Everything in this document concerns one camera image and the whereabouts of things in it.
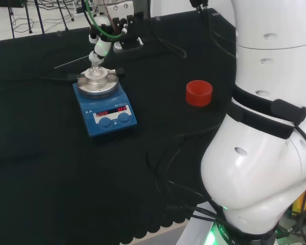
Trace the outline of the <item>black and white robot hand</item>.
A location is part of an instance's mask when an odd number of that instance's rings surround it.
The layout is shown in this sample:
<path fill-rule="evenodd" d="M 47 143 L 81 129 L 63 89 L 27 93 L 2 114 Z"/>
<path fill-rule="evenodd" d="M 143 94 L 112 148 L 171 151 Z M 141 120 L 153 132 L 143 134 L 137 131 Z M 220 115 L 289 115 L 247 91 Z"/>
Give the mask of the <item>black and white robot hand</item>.
<path fill-rule="evenodd" d="M 121 54 L 143 46 L 143 41 L 135 36 L 132 29 L 135 23 L 133 15 L 110 18 L 107 13 L 100 13 L 91 15 L 90 20 L 89 41 L 94 44 L 94 49 L 89 54 L 89 60 L 93 66 L 102 64 L 110 51 Z"/>

